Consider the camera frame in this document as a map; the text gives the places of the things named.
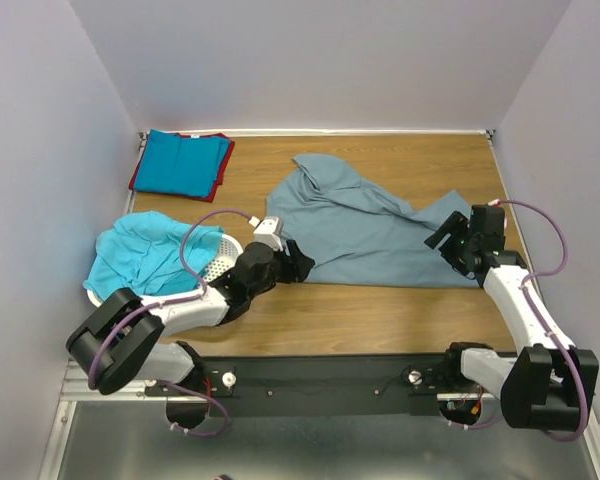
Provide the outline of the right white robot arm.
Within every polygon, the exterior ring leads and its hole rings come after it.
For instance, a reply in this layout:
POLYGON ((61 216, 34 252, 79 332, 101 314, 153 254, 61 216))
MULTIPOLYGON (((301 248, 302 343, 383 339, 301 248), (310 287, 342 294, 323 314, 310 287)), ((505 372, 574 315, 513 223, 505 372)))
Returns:
POLYGON ((458 211, 426 239, 458 273, 491 298, 514 340, 510 361, 485 344, 454 342, 432 380, 460 392, 476 384, 500 403, 508 426, 556 441, 580 437, 589 422, 599 361, 561 330, 544 305, 521 254, 505 247, 504 201, 458 211))

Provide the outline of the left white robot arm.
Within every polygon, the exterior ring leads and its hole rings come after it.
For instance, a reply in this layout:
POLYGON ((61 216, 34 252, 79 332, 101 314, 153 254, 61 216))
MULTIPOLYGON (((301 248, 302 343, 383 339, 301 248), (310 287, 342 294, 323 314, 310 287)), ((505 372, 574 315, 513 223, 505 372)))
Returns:
POLYGON ((201 385, 202 360, 184 342, 161 345, 159 339, 228 324, 277 284, 304 282, 314 265, 293 240, 280 250, 251 242, 204 289, 146 298, 127 287, 116 290, 69 336, 66 349, 88 387, 103 395, 135 380, 167 381, 177 393, 192 394, 201 385))

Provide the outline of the grey-blue t shirt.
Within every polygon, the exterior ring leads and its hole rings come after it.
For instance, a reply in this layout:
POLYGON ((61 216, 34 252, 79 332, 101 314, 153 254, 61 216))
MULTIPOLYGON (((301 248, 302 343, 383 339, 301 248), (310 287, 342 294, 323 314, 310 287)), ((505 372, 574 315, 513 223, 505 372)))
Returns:
POLYGON ((295 170, 266 198, 282 236, 315 261, 311 283, 474 288, 425 240, 455 211, 470 206, 455 190, 416 209, 327 154, 298 154, 295 170))

